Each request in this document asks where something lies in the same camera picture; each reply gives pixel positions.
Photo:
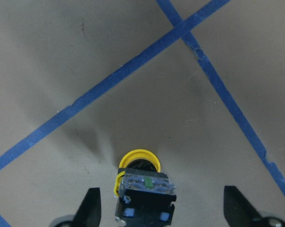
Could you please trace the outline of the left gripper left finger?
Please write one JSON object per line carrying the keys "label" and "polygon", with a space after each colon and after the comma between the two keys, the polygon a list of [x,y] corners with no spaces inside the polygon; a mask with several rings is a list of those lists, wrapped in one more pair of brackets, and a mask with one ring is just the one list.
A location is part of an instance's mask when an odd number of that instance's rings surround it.
{"label": "left gripper left finger", "polygon": [[99,188],[89,188],[74,219],[73,227],[99,227],[101,221],[101,196]]}

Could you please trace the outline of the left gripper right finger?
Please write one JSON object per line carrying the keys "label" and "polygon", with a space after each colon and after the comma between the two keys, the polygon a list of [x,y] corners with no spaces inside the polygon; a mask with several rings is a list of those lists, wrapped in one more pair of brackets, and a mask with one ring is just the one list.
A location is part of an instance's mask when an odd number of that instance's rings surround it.
{"label": "left gripper right finger", "polygon": [[240,190],[230,185],[223,191],[223,214],[230,227],[251,227],[263,218]]}

